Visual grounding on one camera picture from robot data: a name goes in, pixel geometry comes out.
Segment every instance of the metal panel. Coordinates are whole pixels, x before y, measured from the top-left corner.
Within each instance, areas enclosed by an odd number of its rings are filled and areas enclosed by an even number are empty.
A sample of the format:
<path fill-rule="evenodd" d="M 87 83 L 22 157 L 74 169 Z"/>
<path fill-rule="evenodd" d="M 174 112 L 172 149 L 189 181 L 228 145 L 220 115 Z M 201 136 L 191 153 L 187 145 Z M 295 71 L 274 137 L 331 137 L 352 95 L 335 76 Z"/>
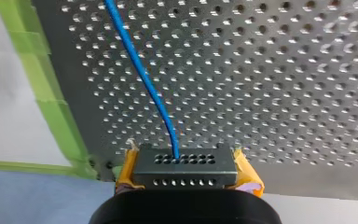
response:
<path fill-rule="evenodd" d="M 111 177 L 104 165 L 122 160 L 128 138 L 167 147 L 162 120 L 103 3 L 34 4 L 102 178 Z M 245 148 L 269 192 L 358 198 L 358 185 L 338 184 L 358 183 L 358 0 L 117 4 L 181 147 L 226 140 Z M 287 190 L 274 184 L 278 170 L 297 182 Z M 332 193 L 315 186 L 313 175 Z"/>

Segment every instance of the metal connector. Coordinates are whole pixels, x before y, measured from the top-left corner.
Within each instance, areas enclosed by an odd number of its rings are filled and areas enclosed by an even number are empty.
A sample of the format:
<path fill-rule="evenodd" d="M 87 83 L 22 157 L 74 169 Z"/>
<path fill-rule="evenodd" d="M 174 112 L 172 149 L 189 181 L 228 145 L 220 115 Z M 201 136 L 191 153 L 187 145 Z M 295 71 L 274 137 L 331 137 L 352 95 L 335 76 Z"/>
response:
<path fill-rule="evenodd" d="M 133 182 L 147 189 L 219 189 L 236 183 L 237 169 L 228 144 L 180 151 L 180 159 L 176 160 L 167 148 L 141 145 Z"/>

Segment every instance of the black round object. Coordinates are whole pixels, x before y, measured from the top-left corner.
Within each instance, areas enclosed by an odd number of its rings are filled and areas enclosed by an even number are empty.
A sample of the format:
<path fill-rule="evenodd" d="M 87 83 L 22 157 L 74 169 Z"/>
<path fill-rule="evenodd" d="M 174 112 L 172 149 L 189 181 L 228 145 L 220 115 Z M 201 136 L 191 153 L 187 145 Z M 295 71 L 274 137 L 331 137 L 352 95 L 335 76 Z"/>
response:
<path fill-rule="evenodd" d="M 229 189 L 125 192 L 101 205 L 89 222 L 113 223 L 282 224 L 275 210 L 262 199 Z"/>

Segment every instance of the blue cable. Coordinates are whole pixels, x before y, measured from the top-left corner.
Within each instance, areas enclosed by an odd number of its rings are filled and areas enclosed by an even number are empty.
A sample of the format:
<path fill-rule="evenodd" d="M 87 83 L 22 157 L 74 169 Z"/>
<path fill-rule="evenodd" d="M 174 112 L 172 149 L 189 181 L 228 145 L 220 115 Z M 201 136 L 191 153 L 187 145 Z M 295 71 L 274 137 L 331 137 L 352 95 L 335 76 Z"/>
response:
<path fill-rule="evenodd" d="M 129 34 L 124 29 L 124 23 L 118 12 L 117 6 L 115 4 L 115 0 L 104 0 L 104 2 L 106 4 L 106 8 L 107 11 L 109 12 L 112 23 L 115 25 L 115 28 L 121 37 L 121 41 L 123 42 L 124 48 L 129 53 L 131 61 L 135 66 L 136 71 L 138 72 L 139 76 L 144 82 L 147 91 L 149 92 L 150 96 L 152 97 L 153 101 L 156 104 L 159 114 L 162 116 L 162 119 L 165 122 L 165 126 L 167 127 L 168 133 L 170 134 L 170 138 L 171 138 L 172 154 L 176 159 L 179 159 L 178 140 L 171 119 L 168 116 L 167 109 L 165 109 L 165 106 L 161 102 L 161 99 L 159 98 L 156 89 L 153 87 L 153 84 L 149 79 L 144 66 L 142 65 L 142 61 L 139 58 L 138 53 L 136 52 L 135 47 L 131 43 L 131 38 Z"/>

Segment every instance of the green tape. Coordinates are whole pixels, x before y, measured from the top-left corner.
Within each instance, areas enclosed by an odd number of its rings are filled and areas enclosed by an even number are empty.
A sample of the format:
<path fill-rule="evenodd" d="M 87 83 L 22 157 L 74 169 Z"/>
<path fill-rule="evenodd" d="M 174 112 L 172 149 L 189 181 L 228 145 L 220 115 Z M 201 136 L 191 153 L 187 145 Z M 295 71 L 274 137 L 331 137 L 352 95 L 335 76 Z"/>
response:
<path fill-rule="evenodd" d="M 72 167 L 0 161 L 0 170 L 95 178 L 88 154 L 64 101 L 49 59 L 50 50 L 31 0 L 0 0 L 0 14 L 34 90 L 37 104 Z"/>
<path fill-rule="evenodd" d="M 48 55 L 19 53 L 19 57 L 37 100 L 64 100 Z"/>
<path fill-rule="evenodd" d="M 18 171 L 51 175 L 77 175 L 72 167 L 12 161 L 0 161 L 0 171 Z"/>

